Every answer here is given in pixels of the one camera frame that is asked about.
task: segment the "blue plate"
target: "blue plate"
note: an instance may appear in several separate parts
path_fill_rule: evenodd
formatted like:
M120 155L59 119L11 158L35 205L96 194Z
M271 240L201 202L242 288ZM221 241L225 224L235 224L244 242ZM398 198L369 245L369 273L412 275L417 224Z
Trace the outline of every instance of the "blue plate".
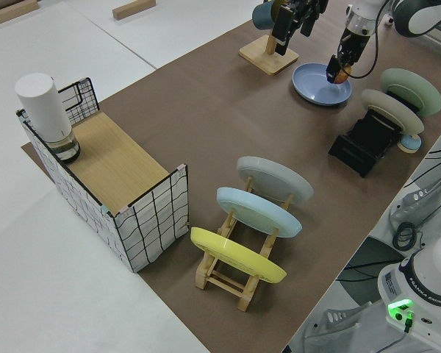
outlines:
M302 224L293 215L277 204L253 193L234 188L218 188L217 200L220 208L238 221L266 234L279 230L278 238L295 237Z
M303 64L294 70L294 88L299 95L318 105L337 105L351 95L348 80L339 85L326 80L326 65L317 63Z

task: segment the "white table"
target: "white table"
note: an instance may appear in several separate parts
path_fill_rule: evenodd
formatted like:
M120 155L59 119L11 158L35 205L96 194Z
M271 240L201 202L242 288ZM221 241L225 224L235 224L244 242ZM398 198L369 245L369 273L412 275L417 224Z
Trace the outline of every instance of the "white table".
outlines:
M130 0L65 0L148 64L159 68L251 20L260 0L157 0L116 21L112 9Z
M64 1L0 24L0 352L205 352L21 150L15 82L90 77L99 100L154 69Z

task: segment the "wooden mug holder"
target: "wooden mug holder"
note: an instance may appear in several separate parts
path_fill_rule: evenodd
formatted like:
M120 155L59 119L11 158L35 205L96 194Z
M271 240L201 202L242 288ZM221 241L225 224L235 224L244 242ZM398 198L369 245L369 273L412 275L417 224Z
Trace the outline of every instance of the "wooden mug holder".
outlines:
M286 54L275 52L276 39L270 33L254 40L239 50L239 55L268 75L276 75L299 58L294 51L287 49Z

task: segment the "wire mesh basket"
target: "wire mesh basket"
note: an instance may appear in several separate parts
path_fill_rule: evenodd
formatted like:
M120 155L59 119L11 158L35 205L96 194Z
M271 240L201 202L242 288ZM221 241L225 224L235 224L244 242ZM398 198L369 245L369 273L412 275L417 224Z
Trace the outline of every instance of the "wire mesh basket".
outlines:
M58 91L72 125L99 111L89 78ZM37 155L65 200L133 272L154 262L188 231L188 173L180 165L115 215L33 130L25 110L16 112Z

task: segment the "wooden shelf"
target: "wooden shelf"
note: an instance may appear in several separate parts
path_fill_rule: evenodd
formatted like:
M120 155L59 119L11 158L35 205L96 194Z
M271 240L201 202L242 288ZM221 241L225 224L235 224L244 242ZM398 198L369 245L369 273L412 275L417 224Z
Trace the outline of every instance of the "wooden shelf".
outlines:
M103 112L76 124L73 133L81 153L68 167L113 215L168 175Z

